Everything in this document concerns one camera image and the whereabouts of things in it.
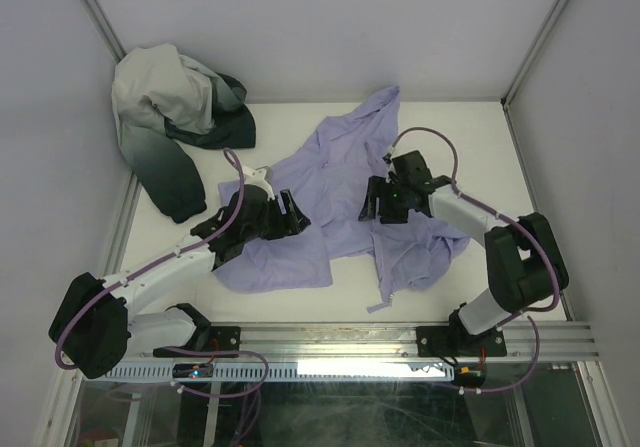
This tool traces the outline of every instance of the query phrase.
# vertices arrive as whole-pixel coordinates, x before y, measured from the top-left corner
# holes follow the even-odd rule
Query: white tabletop
[[[257,125],[257,146],[238,151],[243,164],[272,165],[293,154],[327,115],[342,115],[356,107],[335,104],[250,105]],[[453,141],[460,154],[458,180],[469,193],[513,215],[532,211],[525,181],[498,102],[410,102],[400,108],[400,129],[427,126]],[[220,151],[182,145],[193,158],[207,194],[206,212],[176,225],[162,215],[141,191],[131,227],[123,267],[127,268],[171,246],[193,226],[220,207],[217,185],[236,178]],[[440,139],[412,133],[396,153],[420,149],[434,175],[451,174],[451,153]],[[238,294],[210,274],[195,279],[150,306],[147,311],[189,302],[214,322],[402,322],[444,321],[462,302],[487,288],[484,250],[474,242],[457,257],[449,272],[425,292],[397,292],[393,306],[373,314],[367,307],[380,303],[378,277],[369,255],[331,262],[334,283],[321,289],[281,290]],[[565,320],[561,307],[535,314],[539,320]]]

